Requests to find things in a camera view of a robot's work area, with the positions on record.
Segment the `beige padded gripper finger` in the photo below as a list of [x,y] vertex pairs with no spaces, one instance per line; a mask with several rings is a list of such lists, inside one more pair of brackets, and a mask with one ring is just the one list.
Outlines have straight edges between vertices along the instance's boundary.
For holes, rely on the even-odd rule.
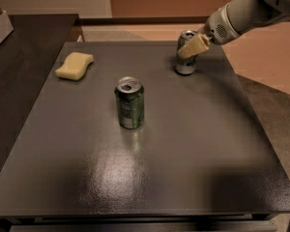
[[197,34],[185,43],[179,50],[178,55],[182,59],[198,55],[210,48],[210,39],[204,34]]

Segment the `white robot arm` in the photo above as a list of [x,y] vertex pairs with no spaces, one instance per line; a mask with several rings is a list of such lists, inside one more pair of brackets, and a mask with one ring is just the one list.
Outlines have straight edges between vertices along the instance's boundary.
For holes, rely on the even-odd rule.
[[290,21],[290,0],[232,0],[211,14],[178,54],[187,59],[207,51],[210,44],[228,44],[252,29],[283,21]]

